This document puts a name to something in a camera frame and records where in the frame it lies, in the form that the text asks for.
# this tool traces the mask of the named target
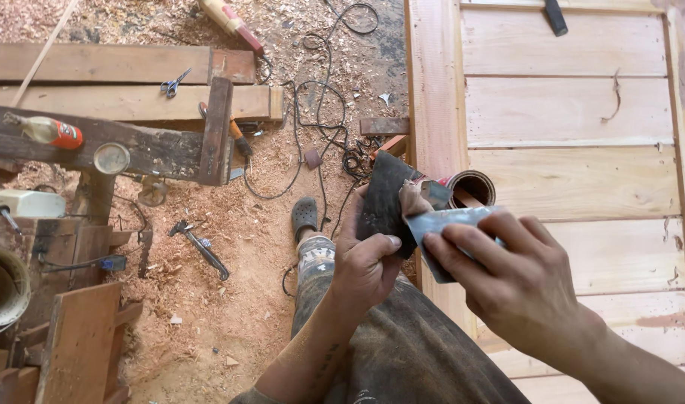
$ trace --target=nail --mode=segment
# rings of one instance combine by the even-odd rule
[[[402,245],[402,240],[400,240],[400,237],[397,236],[388,236],[390,241],[392,242],[392,245],[395,247],[400,247]]]

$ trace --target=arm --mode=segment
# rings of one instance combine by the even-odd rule
[[[477,228],[451,224],[424,242],[490,330],[583,382],[601,402],[685,403],[684,372],[626,342],[577,302],[569,258],[536,218],[500,211]]]
[[[332,283],[319,305],[256,383],[257,390],[284,403],[319,401],[332,383],[349,340],[365,313],[382,303],[395,285],[401,246],[395,236],[355,238],[367,187],[355,193],[352,214],[342,225]]]

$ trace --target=dirt floor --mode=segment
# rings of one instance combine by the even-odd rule
[[[229,3],[266,46],[274,64],[272,84],[325,79],[327,52],[305,49],[302,39],[309,32],[323,37],[329,34],[337,17],[324,0]],[[342,12],[355,1],[331,3]],[[359,117],[407,115],[402,0],[369,3],[379,14],[376,31],[358,35],[340,23],[329,39],[330,85],[344,101],[328,93],[322,121],[337,124],[344,104],[351,140],[359,133]],[[44,42],[66,5],[63,0],[0,0],[0,42]],[[367,30],[373,25],[374,14],[353,9],[347,19],[351,26]],[[245,48],[222,32],[191,0],[83,0],[58,42]],[[303,122],[315,119],[320,91],[321,87],[313,84],[301,88]],[[389,107],[379,98],[382,94],[390,94]],[[292,103],[291,86],[286,102]],[[299,138],[303,152],[313,147],[322,150],[326,144],[312,129],[300,129]],[[284,129],[266,131],[262,136],[248,137],[248,141],[255,152],[248,172],[251,186],[265,195],[280,193],[298,167],[292,119]],[[365,152],[372,150],[363,147]],[[354,180],[342,170],[341,160],[342,150],[331,146],[322,166],[327,217],[331,220],[323,231],[328,235]],[[243,161],[236,157],[234,167],[242,165]],[[364,157],[357,172],[369,170],[369,160]],[[29,162],[17,176],[0,175],[0,188],[46,184],[71,200],[77,177],[77,172],[55,165]],[[227,402],[248,389],[289,340],[294,302],[281,287],[284,272],[297,262],[289,212],[298,198],[314,196],[321,218],[323,198],[318,174],[303,165],[290,191],[274,200],[251,194],[242,178],[221,188],[174,180],[168,185],[164,205],[141,207],[154,229],[146,276],[138,276],[140,250],[129,256],[128,269],[114,276],[115,280],[125,281],[124,299],[145,302],[143,315],[128,333],[122,376],[131,385],[132,403]],[[119,177],[116,182],[117,196],[134,200],[139,190],[140,185],[129,178]],[[136,209],[120,198],[114,198],[111,216],[110,223],[123,229],[141,227]],[[168,237],[168,230],[182,218],[196,225],[194,234],[211,241],[213,250],[231,272],[229,280],[221,282],[182,235]],[[119,252],[137,246],[134,234]],[[286,285],[294,294],[295,271],[288,276]],[[170,324],[173,316],[182,318],[182,324]],[[226,365],[226,356],[239,364]]]

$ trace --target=blue-handled scissors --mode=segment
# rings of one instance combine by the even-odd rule
[[[162,83],[160,85],[160,91],[165,91],[165,95],[168,98],[175,97],[175,95],[178,93],[178,84],[180,84],[183,78],[190,73],[190,70],[193,70],[193,68],[185,70],[185,73],[183,73],[175,81],[166,81],[165,83]]]

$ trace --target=metal card scraper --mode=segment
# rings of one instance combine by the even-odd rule
[[[480,223],[480,220],[489,216],[492,212],[498,210],[496,206],[481,207],[481,208],[462,208],[462,209],[449,209],[445,211],[434,211],[428,212],[426,214],[419,214],[416,216],[407,216],[407,224],[409,225],[410,231],[415,238],[415,242],[420,246],[422,251],[422,257],[427,262],[427,266],[434,276],[434,280],[437,283],[453,283],[456,280],[447,272],[442,265],[437,261],[437,259],[427,252],[427,249],[422,243],[422,237],[426,233],[442,233],[442,229],[448,224],[452,223],[462,223],[471,226],[476,226]],[[503,245],[502,241],[497,239],[498,244]],[[474,257],[467,252],[462,251],[467,254],[470,258]]]

